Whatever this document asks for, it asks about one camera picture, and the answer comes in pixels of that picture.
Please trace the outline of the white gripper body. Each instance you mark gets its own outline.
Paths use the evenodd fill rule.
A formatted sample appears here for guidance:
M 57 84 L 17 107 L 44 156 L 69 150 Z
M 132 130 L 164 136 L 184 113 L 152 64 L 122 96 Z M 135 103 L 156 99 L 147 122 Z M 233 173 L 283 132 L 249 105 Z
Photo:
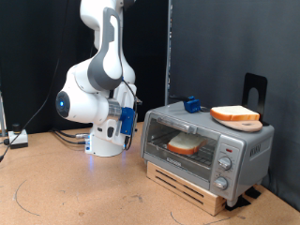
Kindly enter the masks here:
M 127 147 L 136 123 L 136 91 L 134 84 L 122 82 L 114 90 L 112 98 L 105 98 L 108 114 L 105 120 L 93 129 L 97 138 L 122 148 Z

